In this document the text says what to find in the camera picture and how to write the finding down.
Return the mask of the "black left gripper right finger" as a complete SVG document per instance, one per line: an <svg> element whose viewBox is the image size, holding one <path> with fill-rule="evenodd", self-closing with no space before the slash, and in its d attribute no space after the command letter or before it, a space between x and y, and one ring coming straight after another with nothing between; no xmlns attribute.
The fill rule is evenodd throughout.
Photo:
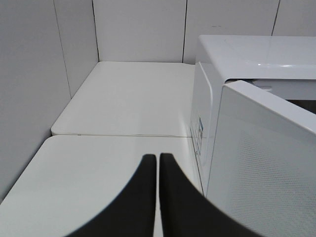
<svg viewBox="0 0 316 237"><path fill-rule="evenodd" d="M222 213L194 187L173 154L160 154L159 200L165 237L247 236L246 228Z"/></svg>

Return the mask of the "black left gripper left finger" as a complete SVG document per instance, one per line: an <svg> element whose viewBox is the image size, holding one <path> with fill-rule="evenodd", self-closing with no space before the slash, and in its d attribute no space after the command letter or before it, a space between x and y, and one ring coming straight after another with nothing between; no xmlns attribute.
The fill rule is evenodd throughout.
<svg viewBox="0 0 316 237"><path fill-rule="evenodd" d="M123 173L110 166L64 185L32 191L25 172L0 206L3 237L150 237L156 211L156 156Z"/></svg>

